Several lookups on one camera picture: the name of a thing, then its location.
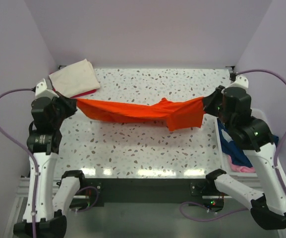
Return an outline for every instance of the orange shirt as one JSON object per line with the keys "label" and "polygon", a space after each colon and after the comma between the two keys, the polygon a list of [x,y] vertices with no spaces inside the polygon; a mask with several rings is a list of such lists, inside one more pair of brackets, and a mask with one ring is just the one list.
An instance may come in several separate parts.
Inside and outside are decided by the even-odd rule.
{"label": "orange shirt", "polygon": [[77,107],[89,118],[108,122],[133,123],[164,120],[169,131],[201,127],[204,115],[202,98],[186,102],[171,102],[166,98],[154,105],[77,99]]}

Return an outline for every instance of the white wall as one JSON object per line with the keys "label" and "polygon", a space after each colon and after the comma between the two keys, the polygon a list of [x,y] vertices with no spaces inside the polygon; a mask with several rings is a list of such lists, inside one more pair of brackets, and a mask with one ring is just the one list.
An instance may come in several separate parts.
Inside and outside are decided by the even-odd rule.
{"label": "white wall", "polygon": [[235,65],[271,0],[25,0],[59,64]]}
{"label": "white wall", "polygon": [[[266,68],[286,79],[286,0],[273,0],[260,26],[236,65],[236,70]],[[267,115],[273,133],[286,130],[286,87],[272,76],[247,75],[253,105]],[[286,145],[280,154],[286,172]]]}
{"label": "white wall", "polygon": [[[0,0],[0,94],[34,87],[55,69],[55,61],[23,0]],[[17,93],[0,102],[0,123],[26,143],[33,93]],[[9,217],[20,175],[27,175],[27,155],[0,134],[0,237]]]}

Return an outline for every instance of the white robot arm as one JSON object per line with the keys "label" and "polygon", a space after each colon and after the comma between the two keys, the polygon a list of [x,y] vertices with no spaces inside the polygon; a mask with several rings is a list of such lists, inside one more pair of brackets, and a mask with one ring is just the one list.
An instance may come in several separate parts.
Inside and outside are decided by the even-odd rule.
{"label": "white robot arm", "polygon": [[[76,100],[69,99],[52,90],[51,84],[42,80],[35,89],[32,103],[33,123],[29,128],[27,146],[38,164],[36,188],[36,230],[39,238],[63,238],[66,232],[66,214],[74,195],[82,187],[82,171],[68,171],[61,178],[58,192],[53,198],[54,170],[61,141],[62,121],[76,112]],[[30,159],[30,174],[35,166]],[[32,237],[32,204],[35,176],[31,176],[29,194],[23,222],[14,225],[13,232],[19,238]]]}
{"label": "white robot arm", "polygon": [[274,167],[276,146],[268,125],[251,116],[251,97],[243,87],[219,86],[203,99],[204,110],[218,117],[235,144],[244,151],[255,168],[263,191],[251,189],[223,170],[209,173],[206,179],[220,192],[228,194],[250,210],[256,223],[266,230],[286,228],[286,194],[276,170],[286,175],[280,162]]}

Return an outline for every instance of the terrazzo table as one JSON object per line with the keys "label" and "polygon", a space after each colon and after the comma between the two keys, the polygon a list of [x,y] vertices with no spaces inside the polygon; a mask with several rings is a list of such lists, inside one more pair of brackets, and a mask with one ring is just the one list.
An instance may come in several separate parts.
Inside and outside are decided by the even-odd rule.
{"label": "terrazzo table", "polygon": [[[84,98],[152,105],[186,101],[230,84],[227,69],[96,69],[101,89]],[[203,178],[220,168],[214,118],[169,132],[164,122],[123,124],[66,119],[55,178],[81,169],[86,178]]]}

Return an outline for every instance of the white towel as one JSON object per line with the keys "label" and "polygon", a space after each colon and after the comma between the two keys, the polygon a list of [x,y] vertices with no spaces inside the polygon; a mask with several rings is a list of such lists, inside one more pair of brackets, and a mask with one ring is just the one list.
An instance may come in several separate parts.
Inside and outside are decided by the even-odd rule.
{"label": "white towel", "polygon": [[100,88],[94,69],[86,59],[50,74],[49,78],[55,90],[68,98]]}

